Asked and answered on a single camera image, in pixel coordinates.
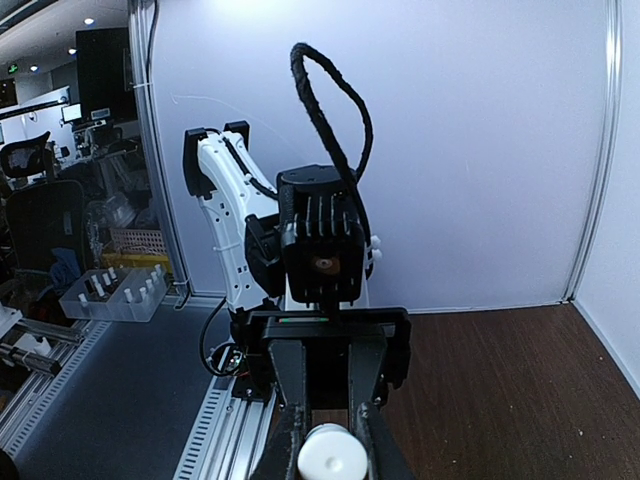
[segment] plastic tray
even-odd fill
[[[158,305],[167,293],[165,275],[158,278],[153,289],[147,293],[142,301],[140,287],[146,287],[146,279],[150,278],[153,268],[116,268],[119,285],[106,302],[89,300],[85,305],[80,302],[78,295],[84,293],[89,299],[89,292],[85,287],[85,280],[91,281],[91,275],[97,275],[102,280],[102,274],[107,270],[89,270],[65,293],[60,299],[60,306],[68,318],[83,320],[104,320],[111,322],[148,322],[151,320]],[[126,300],[124,290],[130,288],[133,303]]]

